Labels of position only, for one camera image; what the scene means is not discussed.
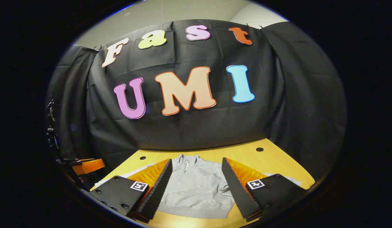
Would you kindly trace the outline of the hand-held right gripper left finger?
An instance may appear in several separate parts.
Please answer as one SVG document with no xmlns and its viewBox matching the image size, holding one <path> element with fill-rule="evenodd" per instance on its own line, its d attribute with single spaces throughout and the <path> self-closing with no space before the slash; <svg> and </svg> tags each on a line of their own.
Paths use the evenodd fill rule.
<svg viewBox="0 0 392 228">
<path fill-rule="evenodd" d="M 149 223 L 160 205 L 172 172 L 172 159 L 165 159 L 130 177 L 114 176 L 89 193 L 108 208 Z"/>
</svg>

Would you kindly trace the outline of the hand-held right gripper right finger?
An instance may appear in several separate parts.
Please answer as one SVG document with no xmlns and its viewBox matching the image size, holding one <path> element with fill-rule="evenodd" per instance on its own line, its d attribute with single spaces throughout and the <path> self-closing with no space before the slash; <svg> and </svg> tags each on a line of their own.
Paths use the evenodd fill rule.
<svg viewBox="0 0 392 228">
<path fill-rule="evenodd" d="M 260 170 L 224 157 L 222 172 L 242 217 L 271 219 L 290 208 L 311 186 L 311 175 L 291 157 L 265 158 Z"/>
</svg>

